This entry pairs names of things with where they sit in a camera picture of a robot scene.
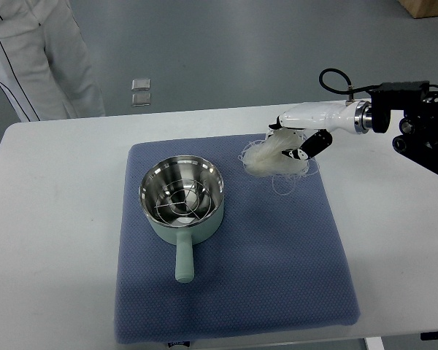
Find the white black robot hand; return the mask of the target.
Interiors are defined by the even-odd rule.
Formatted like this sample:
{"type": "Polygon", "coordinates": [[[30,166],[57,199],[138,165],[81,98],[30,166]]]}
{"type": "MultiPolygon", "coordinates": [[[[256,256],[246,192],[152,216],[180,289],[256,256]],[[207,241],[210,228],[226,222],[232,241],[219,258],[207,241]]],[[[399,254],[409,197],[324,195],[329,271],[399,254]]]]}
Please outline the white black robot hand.
{"type": "Polygon", "coordinates": [[[304,102],[280,114],[269,127],[272,130],[291,129],[313,131],[301,146],[284,149],[281,153],[296,160],[309,160],[332,143],[331,132],[341,129],[353,134],[367,133],[372,129],[371,103],[363,100],[352,102],[304,102]]]}

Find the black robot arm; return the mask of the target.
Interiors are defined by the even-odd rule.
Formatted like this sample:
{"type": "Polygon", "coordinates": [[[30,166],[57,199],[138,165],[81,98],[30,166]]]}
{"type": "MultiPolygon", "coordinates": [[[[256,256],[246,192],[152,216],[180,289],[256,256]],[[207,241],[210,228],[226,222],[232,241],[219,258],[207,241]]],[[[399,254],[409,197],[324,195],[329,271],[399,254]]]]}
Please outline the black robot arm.
{"type": "Polygon", "coordinates": [[[371,129],[385,133],[391,112],[402,111],[401,134],[392,141],[394,150],[438,175],[438,85],[384,82],[367,93],[371,97],[371,129]]]}

